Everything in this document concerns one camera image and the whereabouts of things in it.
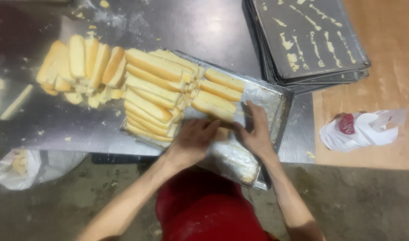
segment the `hand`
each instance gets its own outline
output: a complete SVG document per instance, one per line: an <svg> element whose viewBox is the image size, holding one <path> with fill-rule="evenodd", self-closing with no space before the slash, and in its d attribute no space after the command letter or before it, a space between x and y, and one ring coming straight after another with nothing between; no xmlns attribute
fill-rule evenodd
<svg viewBox="0 0 409 241"><path fill-rule="evenodd" d="M182 125L179 134L165 153L176 172L191 167L206 156L207 148L220 124L220 120L210 122L196 119Z"/></svg>
<svg viewBox="0 0 409 241"><path fill-rule="evenodd" d="M274 152L268 130L267 113L264 108L255 105L250 100L247 100L246 103L252 113L254 129L248 133L238 122L234 122L233 126L240 133L246 147L262 158L262 155Z"/></svg>

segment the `wooden table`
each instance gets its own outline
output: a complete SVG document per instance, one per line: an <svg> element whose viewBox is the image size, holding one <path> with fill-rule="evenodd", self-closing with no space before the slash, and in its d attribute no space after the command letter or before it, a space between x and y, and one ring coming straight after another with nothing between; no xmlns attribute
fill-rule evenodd
<svg viewBox="0 0 409 241"><path fill-rule="evenodd" d="M316 164L409 170L409 0L344 0L372 62L369 78L313 93ZM328 150L320 128L336 114L405 108L405 126L388 145L348 153Z"/></svg>

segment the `floor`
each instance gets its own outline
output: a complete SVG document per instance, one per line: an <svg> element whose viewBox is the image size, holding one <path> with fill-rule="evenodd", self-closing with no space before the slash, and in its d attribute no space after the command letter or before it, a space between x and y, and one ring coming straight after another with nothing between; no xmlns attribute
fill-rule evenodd
<svg viewBox="0 0 409 241"><path fill-rule="evenodd" d="M409 172L315 165L284 165L327 240L409 240ZM24 191L0 186L0 240L73 240L112 197L130 185L137 165L84 160L55 181ZM244 189L263 228L282 241L286 230L271 191ZM155 197L122 240L160 240Z"/></svg>

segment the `sack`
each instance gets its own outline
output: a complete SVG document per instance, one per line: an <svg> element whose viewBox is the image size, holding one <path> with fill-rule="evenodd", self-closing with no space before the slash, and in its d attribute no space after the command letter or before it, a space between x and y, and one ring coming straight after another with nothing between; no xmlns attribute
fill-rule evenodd
<svg viewBox="0 0 409 241"><path fill-rule="evenodd" d="M403 125L405 119L405 109L347 114L323 126L319 137L333 151L348 152L369 145L385 145L392 143L398 134L398 127L386 129L386 125L389 122Z"/></svg>
<svg viewBox="0 0 409 241"><path fill-rule="evenodd" d="M0 184L24 190L35 183L51 181L74 169L86 152L13 149L0 160Z"/></svg>

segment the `metal table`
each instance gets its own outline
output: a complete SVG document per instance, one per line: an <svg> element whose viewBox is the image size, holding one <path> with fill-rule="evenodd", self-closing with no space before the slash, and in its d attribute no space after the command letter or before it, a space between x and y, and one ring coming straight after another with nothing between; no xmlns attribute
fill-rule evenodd
<svg viewBox="0 0 409 241"><path fill-rule="evenodd" d="M85 36L89 25L97 26L94 31L100 41L111 46L177 49L261 78L257 42L242 0L110 3L104 9L93 0L69 6L0 2L0 78L9 82L3 103L13 101L27 84L36 85L37 69L53 41L66 42L74 33ZM90 109L85 104L74 106L62 96L49 96L36 85L20 108L11 120L0 121L0 147L160 154L119 132L124 119L121 100ZM314 150L312 96L296 96L280 157L283 162L314 163L307 154Z"/></svg>

